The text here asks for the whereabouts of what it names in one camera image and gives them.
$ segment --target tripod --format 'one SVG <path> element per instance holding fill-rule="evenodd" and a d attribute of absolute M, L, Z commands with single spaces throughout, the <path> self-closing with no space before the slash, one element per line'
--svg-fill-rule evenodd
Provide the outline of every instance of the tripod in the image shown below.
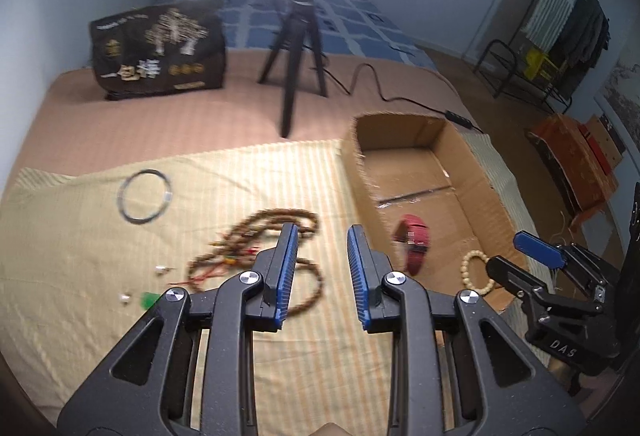
<path fill-rule="evenodd" d="M 280 136 L 283 139 L 289 137 L 289 132 L 291 131 L 291 116 L 296 98 L 298 72 L 300 71 L 300 60 L 302 59 L 302 50 L 307 33 L 311 39 L 311 50 L 313 51 L 316 63 L 320 94 L 322 97 L 327 96 L 324 70 L 322 68 L 322 40 L 318 29 L 314 0 L 292 0 L 292 3 L 291 11 L 284 19 L 282 28 L 273 45 L 271 45 L 269 57 L 262 70 L 262 75 L 258 80 L 258 84 L 265 83 L 278 53 L 288 42 L 289 60 L 287 61 L 287 76 L 284 83 L 284 98 L 282 102 L 282 119 L 280 121 Z"/>

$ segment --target yellow striped cloth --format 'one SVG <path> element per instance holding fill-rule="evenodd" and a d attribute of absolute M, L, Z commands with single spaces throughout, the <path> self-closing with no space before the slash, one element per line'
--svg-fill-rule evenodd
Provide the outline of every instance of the yellow striped cloth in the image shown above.
<path fill-rule="evenodd" d="M 493 150 L 490 143 L 476 148 L 480 157 Z M 385 434 L 390 338 L 367 335 L 356 317 L 346 232 L 357 217 L 338 150 L 337 140 L 259 145 L 75 178 L 23 170 L 0 207 L 0 350 L 33 402 L 55 421 L 142 314 L 144 291 L 160 293 L 183 279 L 188 260 L 244 217 L 293 207 L 320 217 L 319 234 L 300 255 L 321 266 L 326 288 L 319 304 L 288 319 L 283 331 L 255 336 L 260 434 L 299 436 L 329 421 L 354 436 Z M 116 193 L 147 167 L 170 177 L 174 198 L 158 220 L 131 225 L 118 214 Z M 508 180 L 505 170 L 494 177 Z M 130 212 L 145 215 L 161 194 L 157 179 L 141 178 L 127 194 Z M 528 217 L 519 193 L 512 205 Z M 155 265 L 176 270 L 159 278 Z M 314 286 L 313 278 L 296 274 L 290 303 Z M 131 304 L 121 304 L 123 293 Z M 522 331 L 517 310 L 510 323 Z M 196 395 L 202 362 L 198 369 Z M 194 425 L 197 419 L 194 409 Z"/>

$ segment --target blue gripper pad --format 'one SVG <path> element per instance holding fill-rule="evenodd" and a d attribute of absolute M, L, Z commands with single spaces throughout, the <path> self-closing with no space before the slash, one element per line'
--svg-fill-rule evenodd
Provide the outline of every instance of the blue gripper pad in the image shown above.
<path fill-rule="evenodd" d="M 294 270 L 296 270 L 296 260 L 298 259 L 298 227 L 292 224 L 288 236 L 284 238 L 283 234 L 286 234 L 284 229 L 278 240 L 278 244 L 282 242 L 286 243 L 284 260 L 276 286 L 276 311 L 274 320 L 278 329 L 282 328 L 282 323 L 287 318 L 287 312 L 289 311 L 289 297 L 291 296 L 293 273 Z"/>
<path fill-rule="evenodd" d="M 351 227 L 347 232 L 347 255 L 349 256 L 351 282 L 353 283 L 353 294 L 356 299 L 358 319 L 362 323 L 362 329 L 367 330 L 371 322 L 369 312 L 369 286 L 367 285 L 367 277 L 365 275 L 362 255 L 360 254 L 354 227 Z"/>
<path fill-rule="evenodd" d="M 516 250 L 535 259 L 551 270 L 562 269 L 566 264 L 562 258 L 562 253 L 558 249 L 528 232 L 520 231 L 516 233 L 513 236 L 513 246 Z"/>

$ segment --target bed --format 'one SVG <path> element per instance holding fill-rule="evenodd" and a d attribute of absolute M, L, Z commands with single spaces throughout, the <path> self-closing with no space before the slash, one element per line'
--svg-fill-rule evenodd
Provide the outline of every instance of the bed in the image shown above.
<path fill-rule="evenodd" d="M 206 242 L 256 208 L 308 207 L 322 213 L 324 231 L 307 255 L 322 265 L 328 288 L 307 317 L 288 321 L 282 339 L 287 344 L 257 339 L 260 433 L 298 436 L 333 421 L 354 436 L 382 436 L 390 345 L 362 333 L 344 284 L 349 272 L 342 235 L 357 215 L 335 139 L 362 113 L 423 109 L 380 100 L 370 73 L 360 77 L 351 97 L 328 84 L 329 98 L 323 98 L 305 56 L 292 133 L 281 139 L 285 56 L 276 62 L 271 84 L 256 82 L 264 49 L 279 28 L 276 7 L 273 0 L 223 1 L 229 48 L 223 89 L 107 102 L 91 69 L 62 74 L 50 87 L 0 207 L 0 244 L 11 245 L 0 256 L 0 352 L 36 406 L 55 421 L 73 390 L 142 312 L 135 304 L 124 307 L 119 295 L 166 287 L 149 272 L 154 261 L 164 258 L 180 275 Z M 318 0 L 318 12 L 324 51 L 339 80 L 350 80 L 366 57 L 386 96 L 473 120 L 426 54 L 371 3 Z M 535 232 L 513 175 L 488 137 L 468 133 L 468 142 L 514 225 Z M 115 212 L 114 190 L 148 165 L 176 171 L 176 201 L 167 216 L 173 218 L 171 230 L 157 222 L 131 231 Z M 548 271 L 530 264 L 550 283 Z M 293 301 L 304 293 L 302 283 Z M 68 297 L 60 293 L 65 289 Z M 328 323 L 335 311 L 339 315 Z M 510 308 L 506 316 L 522 334 L 518 310 Z M 318 391 L 320 386 L 326 390 Z"/>

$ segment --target blue checkered blanket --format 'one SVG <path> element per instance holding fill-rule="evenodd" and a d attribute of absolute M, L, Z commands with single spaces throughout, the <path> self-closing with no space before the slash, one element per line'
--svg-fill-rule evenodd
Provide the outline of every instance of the blue checkered blanket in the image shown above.
<path fill-rule="evenodd" d="M 179 0 L 161 0 L 170 4 Z M 286 0 L 222 0 L 219 11 L 228 48 L 269 48 Z M 436 71 L 433 61 L 368 0 L 316 0 L 322 50 L 390 59 Z"/>

